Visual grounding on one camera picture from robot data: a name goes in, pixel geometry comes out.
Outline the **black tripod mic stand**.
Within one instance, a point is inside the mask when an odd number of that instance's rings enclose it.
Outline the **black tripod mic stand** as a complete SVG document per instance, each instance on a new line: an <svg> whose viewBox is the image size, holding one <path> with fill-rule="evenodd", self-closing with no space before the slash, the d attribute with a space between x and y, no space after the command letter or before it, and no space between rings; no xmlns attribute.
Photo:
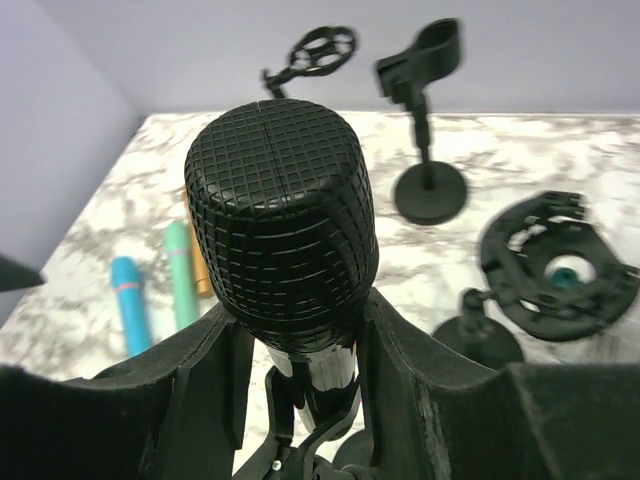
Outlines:
<svg viewBox="0 0 640 480"><path fill-rule="evenodd" d="M263 87L272 98L287 97L283 86L298 77L324 77L348 62L358 48L358 35L347 26L321 26L306 33L289 51L288 63L277 74L262 70Z"/></svg>

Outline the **black round-base shock-mount stand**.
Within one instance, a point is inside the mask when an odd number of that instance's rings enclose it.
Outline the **black round-base shock-mount stand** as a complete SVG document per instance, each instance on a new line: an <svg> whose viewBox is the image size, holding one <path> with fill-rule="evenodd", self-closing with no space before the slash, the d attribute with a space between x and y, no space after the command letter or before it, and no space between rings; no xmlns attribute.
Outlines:
<svg viewBox="0 0 640 480"><path fill-rule="evenodd" d="M638 362L639 268L587 222L583 200L545 191L498 214L479 245L486 290L464 290L458 315L441 323L434 338L491 369L526 361L515 334L487 314L493 301L540 361ZM558 267L576 270L582 284L555 289L549 277Z"/></svg>

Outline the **blue microphone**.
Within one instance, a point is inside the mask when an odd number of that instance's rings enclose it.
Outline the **blue microphone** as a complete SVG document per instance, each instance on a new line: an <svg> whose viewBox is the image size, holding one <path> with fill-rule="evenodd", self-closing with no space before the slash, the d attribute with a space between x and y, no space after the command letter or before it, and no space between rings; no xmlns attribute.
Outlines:
<svg viewBox="0 0 640 480"><path fill-rule="evenodd" d="M131 257L119 256L111 263L111 285L117 297L125 343L130 357L151 347L141 274Z"/></svg>

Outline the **gold microphone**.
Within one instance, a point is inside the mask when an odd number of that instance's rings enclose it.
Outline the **gold microphone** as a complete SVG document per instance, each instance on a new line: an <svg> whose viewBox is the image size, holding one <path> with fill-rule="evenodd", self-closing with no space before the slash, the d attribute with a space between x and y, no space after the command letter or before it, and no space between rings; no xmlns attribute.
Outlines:
<svg viewBox="0 0 640 480"><path fill-rule="evenodd" d="M200 245L197 239L197 235L192 223L191 213L189 210L189 202L187 191L183 191L183 203L187 215L187 223L191 237L191 259L193 269L193 279L195 284L196 293L200 298L212 298L214 291L209 278L207 266L205 264Z"/></svg>

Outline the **black round-base clip stand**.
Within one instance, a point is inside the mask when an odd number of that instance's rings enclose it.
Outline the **black round-base clip stand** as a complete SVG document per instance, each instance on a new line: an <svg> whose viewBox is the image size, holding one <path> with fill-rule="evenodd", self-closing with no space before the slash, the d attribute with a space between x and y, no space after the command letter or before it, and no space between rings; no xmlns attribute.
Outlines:
<svg viewBox="0 0 640 480"><path fill-rule="evenodd" d="M436 20L401 52L375 63L381 96L400 105L413 120L414 144L421 162L408 168L394 187L394 203L406 220L423 226L456 217L467 201L464 176L454 166L434 161L426 87L457 69L461 62L461 22Z"/></svg>

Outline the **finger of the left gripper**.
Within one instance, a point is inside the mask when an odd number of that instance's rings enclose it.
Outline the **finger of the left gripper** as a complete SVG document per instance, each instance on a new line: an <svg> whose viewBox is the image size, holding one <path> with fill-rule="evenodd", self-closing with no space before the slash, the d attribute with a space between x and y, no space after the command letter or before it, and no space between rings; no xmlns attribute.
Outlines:
<svg viewBox="0 0 640 480"><path fill-rule="evenodd" d="M41 274L5 255L0 256L0 292L12 292L44 284Z"/></svg>

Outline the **black microphone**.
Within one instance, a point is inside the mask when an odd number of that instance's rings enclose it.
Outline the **black microphone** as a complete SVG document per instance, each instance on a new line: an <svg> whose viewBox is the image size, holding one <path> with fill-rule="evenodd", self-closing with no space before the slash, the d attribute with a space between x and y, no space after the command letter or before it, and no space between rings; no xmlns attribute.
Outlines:
<svg viewBox="0 0 640 480"><path fill-rule="evenodd" d="M304 425L317 428L353 391L379 265L355 131L310 101L251 102L197 135L184 177L219 301L268 348Z"/></svg>

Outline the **mint green microphone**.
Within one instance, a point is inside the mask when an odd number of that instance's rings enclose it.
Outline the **mint green microphone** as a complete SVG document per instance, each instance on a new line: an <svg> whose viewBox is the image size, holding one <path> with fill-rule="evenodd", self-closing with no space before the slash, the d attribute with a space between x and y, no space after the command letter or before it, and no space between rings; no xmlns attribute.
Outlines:
<svg viewBox="0 0 640 480"><path fill-rule="evenodd" d="M200 318L200 308L193 282L191 240L181 221L171 222L165 229L165 250L173 294L176 326L182 330Z"/></svg>

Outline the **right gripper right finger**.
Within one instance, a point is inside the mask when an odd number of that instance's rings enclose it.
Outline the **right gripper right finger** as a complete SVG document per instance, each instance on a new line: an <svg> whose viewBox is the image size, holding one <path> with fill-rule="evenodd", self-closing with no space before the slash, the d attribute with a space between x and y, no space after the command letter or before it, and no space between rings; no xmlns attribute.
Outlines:
<svg viewBox="0 0 640 480"><path fill-rule="evenodd" d="M382 479L635 479L635 365L516 363L494 371L406 321L378 292L358 360Z"/></svg>

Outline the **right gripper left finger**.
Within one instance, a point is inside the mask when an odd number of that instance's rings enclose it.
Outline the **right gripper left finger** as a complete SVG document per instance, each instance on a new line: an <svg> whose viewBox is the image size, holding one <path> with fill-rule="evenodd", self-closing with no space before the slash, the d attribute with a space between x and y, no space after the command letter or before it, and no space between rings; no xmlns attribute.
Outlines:
<svg viewBox="0 0 640 480"><path fill-rule="evenodd" d="M5 479L228 479L253 338L221 307L91 379L1 369Z"/></svg>

